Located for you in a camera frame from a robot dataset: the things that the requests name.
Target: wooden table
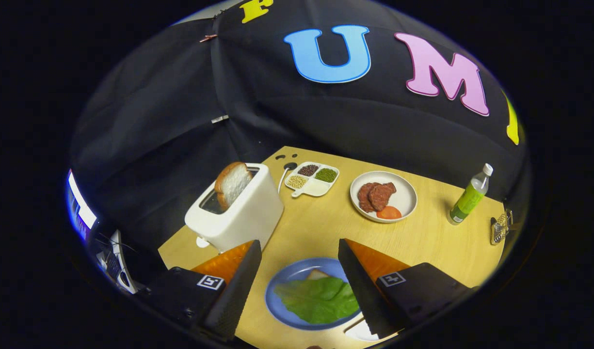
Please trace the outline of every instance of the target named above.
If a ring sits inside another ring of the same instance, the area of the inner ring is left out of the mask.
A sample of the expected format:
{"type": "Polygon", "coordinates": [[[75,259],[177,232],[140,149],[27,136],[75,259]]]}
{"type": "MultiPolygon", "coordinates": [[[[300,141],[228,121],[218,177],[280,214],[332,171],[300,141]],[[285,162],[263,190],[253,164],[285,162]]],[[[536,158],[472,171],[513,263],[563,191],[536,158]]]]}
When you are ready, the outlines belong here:
{"type": "MultiPolygon", "coordinates": [[[[485,197],[460,225],[451,225],[446,212],[463,193],[463,188],[416,174],[363,161],[284,146],[263,161],[275,185],[283,166],[294,161],[314,161],[339,169],[334,186],[322,197],[305,194],[290,196],[284,185],[280,197],[284,213],[263,250],[256,279],[246,301],[236,335],[261,349],[362,349],[373,345],[346,336],[348,324],[325,331],[300,331],[276,320],[264,303],[268,282],[281,269],[295,261],[314,257],[337,258],[341,238],[362,243],[409,265],[428,262],[467,287],[483,283],[497,266],[503,243],[490,244],[490,217],[499,217],[503,203],[485,197]],[[275,159],[286,155],[285,159],[275,159]],[[415,212],[397,223],[377,223],[357,212],[350,201],[349,188],[357,176],[370,171],[396,173],[411,183],[418,195],[415,212]]],[[[186,226],[160,248],[168,268],[190,269],[217,255],[212,246],[199,248],[196,234],[186,226]]]]}

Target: white toaster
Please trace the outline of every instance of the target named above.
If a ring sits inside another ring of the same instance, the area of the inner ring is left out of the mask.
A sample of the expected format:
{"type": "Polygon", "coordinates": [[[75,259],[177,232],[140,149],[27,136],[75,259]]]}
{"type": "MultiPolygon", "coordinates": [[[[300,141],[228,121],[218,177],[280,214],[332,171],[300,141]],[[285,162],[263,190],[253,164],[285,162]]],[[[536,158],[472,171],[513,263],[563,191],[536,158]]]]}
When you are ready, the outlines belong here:
{"type": "Polygon", "coordinates": [[[217,201],[215,182],[197,198],[184,216],[185,224],[198,238],[197,245],[213,245],[222,254],[251,240],[259,240],[260,248],[269,241],[284,204],[279,198],[271,173],[261,163],[246,163],[252,180],[223,212],[217,201]]]}

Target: screen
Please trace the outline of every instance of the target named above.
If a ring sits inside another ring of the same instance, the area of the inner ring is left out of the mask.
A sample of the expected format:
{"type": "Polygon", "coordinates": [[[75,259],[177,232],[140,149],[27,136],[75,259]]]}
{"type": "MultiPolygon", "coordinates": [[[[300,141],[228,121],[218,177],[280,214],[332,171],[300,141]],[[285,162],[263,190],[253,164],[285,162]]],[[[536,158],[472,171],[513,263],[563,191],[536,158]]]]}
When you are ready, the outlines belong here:
{"type": "Polygon", "coordinates": [[[86,241],[90,229],[95,225],[96,215],[90,210],[88,204],[86,204],[86,201],[81,196],[72,170],[68,171],[66,200],[68,202],[70,221],[81,238],[86,241]]]}

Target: letter m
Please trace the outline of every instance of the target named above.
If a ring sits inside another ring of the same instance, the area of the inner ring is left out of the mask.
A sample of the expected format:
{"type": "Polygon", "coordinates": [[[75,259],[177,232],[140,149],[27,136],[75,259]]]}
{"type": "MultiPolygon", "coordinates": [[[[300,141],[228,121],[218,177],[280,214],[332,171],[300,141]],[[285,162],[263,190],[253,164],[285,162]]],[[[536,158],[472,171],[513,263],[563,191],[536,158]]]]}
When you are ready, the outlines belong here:
{"type": "Polygon", "coordinates": [[[439,95],[439,89],[433,84],[432,70],[450,101],[456,98],[465,82],[465,94],[461,96],[461,103],[473,112],[489,116],[480,69],[476,64],[458,53],[454,53],[452,64],[448,64],[423,38],[405,33],[396,33],[394,37],[407,44],[413,60],[414,77],[407,81],[410,91],[419,95],[439,95]]]}

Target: toaster slot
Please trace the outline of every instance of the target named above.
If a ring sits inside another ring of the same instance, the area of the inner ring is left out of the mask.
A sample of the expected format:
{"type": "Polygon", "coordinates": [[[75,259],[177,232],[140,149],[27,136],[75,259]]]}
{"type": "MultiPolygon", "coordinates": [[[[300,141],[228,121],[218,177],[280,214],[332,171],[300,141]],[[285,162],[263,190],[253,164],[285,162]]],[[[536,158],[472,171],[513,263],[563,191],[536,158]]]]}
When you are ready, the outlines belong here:
{"type": "MultiPolygon", "coordinates": [[[[250,167],[250,166],[248,166],[247,169],[252,173],[252,181],[253,181],[253,177],[256,176],[256,174],[258,173],[258,171],[260,169],[258,167],[250,167]]],[[[200,203],[200,208],[203,210],[206,210],[210,213],[214,213],[214,214],[222,214],[225,212],[225,210],[223,210],[223,208],[221,208],[221,205],[219,204],[219,201],[217,200],[217,192],[215,192],[215,190],[211,190],[206,195],[206,197],[204,197],[204,200],[202,200],[202,202],[200,203]]]]}

